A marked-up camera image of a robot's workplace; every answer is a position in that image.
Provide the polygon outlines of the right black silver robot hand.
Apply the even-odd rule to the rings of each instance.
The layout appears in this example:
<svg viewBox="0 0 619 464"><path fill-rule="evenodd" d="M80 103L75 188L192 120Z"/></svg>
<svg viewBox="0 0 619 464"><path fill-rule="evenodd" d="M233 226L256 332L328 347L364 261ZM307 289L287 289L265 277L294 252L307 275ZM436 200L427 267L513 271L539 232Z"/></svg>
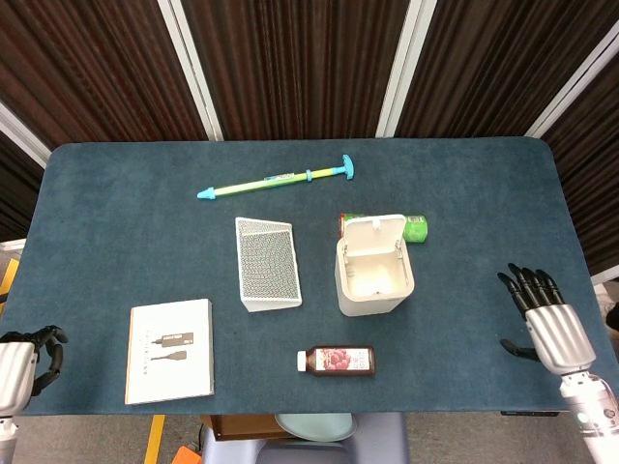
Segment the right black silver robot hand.
<svg viewBox="0 0 619 464"><path fill-rule="evenodd" d="M509 339L501 346L511 355L541 363L554 375L588 370L596 360L593 346L574 308L567 304L551 275L508 265L497 277L506 286L533 341L531 348Z"/></svg>

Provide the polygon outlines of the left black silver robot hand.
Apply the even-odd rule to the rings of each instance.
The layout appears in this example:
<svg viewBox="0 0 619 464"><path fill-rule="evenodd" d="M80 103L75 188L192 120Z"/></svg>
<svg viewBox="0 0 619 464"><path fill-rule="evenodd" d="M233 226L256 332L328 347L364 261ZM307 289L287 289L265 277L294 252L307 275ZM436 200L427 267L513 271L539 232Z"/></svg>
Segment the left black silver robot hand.
<svg viewBox="0 0 619 464"><path fill-rule="evenodd" d="M63 345L69 341L57 326L34 333L7 332L0 336L0 419L14 417L25 409L61 374ZM50 365L36 376L41 350L50 356Z"/></svg>

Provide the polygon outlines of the white desktop trash bin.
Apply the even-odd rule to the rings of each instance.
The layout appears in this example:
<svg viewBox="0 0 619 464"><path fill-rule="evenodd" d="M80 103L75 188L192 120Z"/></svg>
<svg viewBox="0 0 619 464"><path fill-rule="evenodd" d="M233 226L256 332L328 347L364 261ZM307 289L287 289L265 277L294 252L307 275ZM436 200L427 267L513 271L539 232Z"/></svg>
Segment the white desktop trash bin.
<svg viewBox="0 0 619 464"><path fill-rule="evenodd" d="M406 217L354 217L337 243L339 310L348 317L389 313L407 299L415 279L403 233Z"/></svg>

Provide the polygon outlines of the green drink can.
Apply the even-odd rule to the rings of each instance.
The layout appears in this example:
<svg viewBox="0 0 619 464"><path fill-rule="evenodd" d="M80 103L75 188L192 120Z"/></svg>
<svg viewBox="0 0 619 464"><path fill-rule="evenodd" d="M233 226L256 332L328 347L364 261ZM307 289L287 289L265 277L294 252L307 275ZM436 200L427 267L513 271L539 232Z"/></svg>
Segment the green drink can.
<svg viewBox="0 0 619 464"><path fill-rule="evenodd" d="M343 235L344 224L353 218L363 218L361 214L340 213L339 232ZM404 241L413 244L422 244L427 239L428 225L425 216L406 216L406 224L402 233Z"/></svg>

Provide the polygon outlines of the dark juice bottle red label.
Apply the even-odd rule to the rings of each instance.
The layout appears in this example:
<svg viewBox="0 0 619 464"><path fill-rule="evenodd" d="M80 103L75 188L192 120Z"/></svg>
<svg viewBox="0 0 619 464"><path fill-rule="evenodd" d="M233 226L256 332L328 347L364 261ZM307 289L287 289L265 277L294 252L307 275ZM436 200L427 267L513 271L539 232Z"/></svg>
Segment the dark juice bottle red label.
<svg viewBox="0 0 619 464"><path fill-rule="evenodd" d="M373 376L375 356L370 346L315 346L298 351L297 370L315 376Z"/></svg>

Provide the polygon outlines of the blue felt table mat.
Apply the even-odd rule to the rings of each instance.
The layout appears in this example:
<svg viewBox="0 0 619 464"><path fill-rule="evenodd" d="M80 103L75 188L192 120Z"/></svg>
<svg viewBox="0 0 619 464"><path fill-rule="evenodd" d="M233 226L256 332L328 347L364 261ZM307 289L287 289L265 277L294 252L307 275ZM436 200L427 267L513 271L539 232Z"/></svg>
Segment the blue felt table mat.
<svg viewBox="0 0 619 464"><path fill-rule="evenodd" d="M342 165L343 175L200 200L209 187ZM412 296L349 318L335 288L340 213L424 214L410 249ZM292 225L303 302L249 312L240 300L236 218ZM69 338L60 378L31 415L122 414L130 311L206 298L215 392L167 413L549 410L558 379L509 355L530 342L497 275L510 263L557 281L608 355L552 154L533 138L69 144L44 173L3 328ZM373 376L297 370L298 351L370 346Z"/></svg>

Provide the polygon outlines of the grey purple plastic stool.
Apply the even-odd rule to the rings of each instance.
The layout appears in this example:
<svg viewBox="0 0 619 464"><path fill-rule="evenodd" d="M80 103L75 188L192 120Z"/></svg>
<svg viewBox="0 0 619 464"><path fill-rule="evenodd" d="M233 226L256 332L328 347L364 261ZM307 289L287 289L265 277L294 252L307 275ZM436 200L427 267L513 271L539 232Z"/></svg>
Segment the grey purple plastic stool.
<svg viewBox="0 0 619 464"><path fill-rule="evenodd" d="M204 433L201 464L409 464L402 413L357 414L347 439L318 443L295 439L218 441Z"/></svg>

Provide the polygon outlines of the brown cardboard box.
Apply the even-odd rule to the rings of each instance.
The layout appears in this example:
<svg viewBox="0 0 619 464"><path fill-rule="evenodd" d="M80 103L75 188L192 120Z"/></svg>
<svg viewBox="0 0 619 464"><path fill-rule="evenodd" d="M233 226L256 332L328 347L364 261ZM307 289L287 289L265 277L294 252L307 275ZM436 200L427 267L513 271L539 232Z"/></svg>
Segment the brown cardboard box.
<svg viewBox="0 0 619 464"><path fill-rule="evenodd" d="M217 441L288 439L274 415L201 415Z"/></svg>

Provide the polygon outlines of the pale blue plate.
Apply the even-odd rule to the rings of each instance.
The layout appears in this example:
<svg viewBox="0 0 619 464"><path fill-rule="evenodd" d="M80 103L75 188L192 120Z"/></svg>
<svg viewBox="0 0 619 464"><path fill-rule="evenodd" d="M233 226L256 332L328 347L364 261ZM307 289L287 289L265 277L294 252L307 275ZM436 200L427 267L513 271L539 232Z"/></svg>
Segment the pale blue plate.
<svg viewBox="0 0 619 464"><path fill-rule="evenodd" d="M357 422L350 413L277 414L275 420L289 434L320 443L345 440L357 430Z"/></svg>

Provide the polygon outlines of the green blue toy syringe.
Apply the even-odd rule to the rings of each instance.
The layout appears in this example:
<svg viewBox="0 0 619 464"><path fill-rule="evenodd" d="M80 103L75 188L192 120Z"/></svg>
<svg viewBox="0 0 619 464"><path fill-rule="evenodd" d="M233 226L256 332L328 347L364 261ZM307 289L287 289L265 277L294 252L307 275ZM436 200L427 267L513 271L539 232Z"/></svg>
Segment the green blue toy syringe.
<svg viewBox="0 0 619 464"><path fill-rule="evenodd" d="M286 173L270 176L258 181L247 182L238 185L214 188L209 187L200 191L196 198L200 200L216 200L223 196L239 194L249 191L272 189L297 183L311 183L314 180L343 175L347 181L354 178L355 168L351 157L342 156L342 165L310 170L302 173Z"/></svg>

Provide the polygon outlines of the white partition post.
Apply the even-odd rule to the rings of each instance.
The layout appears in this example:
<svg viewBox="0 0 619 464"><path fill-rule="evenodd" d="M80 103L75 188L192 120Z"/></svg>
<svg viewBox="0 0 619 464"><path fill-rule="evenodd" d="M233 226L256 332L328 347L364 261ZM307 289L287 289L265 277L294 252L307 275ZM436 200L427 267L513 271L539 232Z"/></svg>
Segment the white partition post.
<svg viewBox="0 0 619 464"><path fill-rule="evenodd" d="M157 0L203 129L211 141L224 141L223 131L181 0Z"/></svg>
<svg viewBox="0 0 619 464"><path fill-rule="evenodd" d="M0 131L41 168L46 168L51 150L0 100Z"/></svg>
<svg viewBox="0 0 619 464"><path fill-rule="evenodd" d="M377 138L395 136L423 51L437 0L410 0L376 127Z"/></svg>
<svg viewBox="0 0 619 464"><path fill-rule="evenodd" d="M524 134L541 138L619 53L619 20L592 49Z"/></svg>

